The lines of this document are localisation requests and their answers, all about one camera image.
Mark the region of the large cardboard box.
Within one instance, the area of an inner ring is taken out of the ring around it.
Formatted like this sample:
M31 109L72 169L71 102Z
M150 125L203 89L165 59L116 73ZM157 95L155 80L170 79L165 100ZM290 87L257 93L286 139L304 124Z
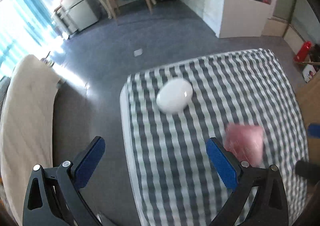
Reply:
M302 75L306 84L298 89L296 98L302 112L306 134L308 125L319 124L319 71L315 70L314 63L302 65ZM309 160L319 165L319 139L311 138L307 134Z

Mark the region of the red fire extinguisher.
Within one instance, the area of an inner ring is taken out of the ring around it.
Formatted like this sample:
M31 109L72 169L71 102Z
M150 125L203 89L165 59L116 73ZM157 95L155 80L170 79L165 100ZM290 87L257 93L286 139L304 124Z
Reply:
M294 56L294 62L303 62L308 56L311 46L312 43L310 41L304 42L298 53Z

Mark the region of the beige sofa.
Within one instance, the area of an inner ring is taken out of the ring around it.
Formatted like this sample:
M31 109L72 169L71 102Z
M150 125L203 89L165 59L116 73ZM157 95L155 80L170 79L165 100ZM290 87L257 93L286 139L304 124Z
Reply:
M18 225L34 165L53 165L53 110L59 81L52 68L28 55L16 65L3 104L1 178Z

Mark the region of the checkered tablecloth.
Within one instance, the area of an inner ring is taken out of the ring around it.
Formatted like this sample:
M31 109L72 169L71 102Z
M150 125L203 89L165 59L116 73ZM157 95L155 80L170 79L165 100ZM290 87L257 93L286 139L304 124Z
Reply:
M263 129L262 168L278 167L289 223L306 203L295 164L308 140L295 92L274 53L202 56L130 75L120 96L124 147L141 225L209 225L231 195L214 162L231 124Z

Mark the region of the white computer mouse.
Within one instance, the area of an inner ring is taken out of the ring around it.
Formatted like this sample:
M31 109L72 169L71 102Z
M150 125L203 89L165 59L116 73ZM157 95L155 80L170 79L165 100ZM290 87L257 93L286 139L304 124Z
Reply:
M167 81L159 90L156 104L165 114L182 112L193 97L193 87L184 78L173 78Z

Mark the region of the white mini fridge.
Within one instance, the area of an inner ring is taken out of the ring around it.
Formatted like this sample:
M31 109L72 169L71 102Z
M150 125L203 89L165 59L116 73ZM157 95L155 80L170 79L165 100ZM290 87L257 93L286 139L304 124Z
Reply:
M96 0L60 0L55 14L65 32L72 35L97 23L101 10Z

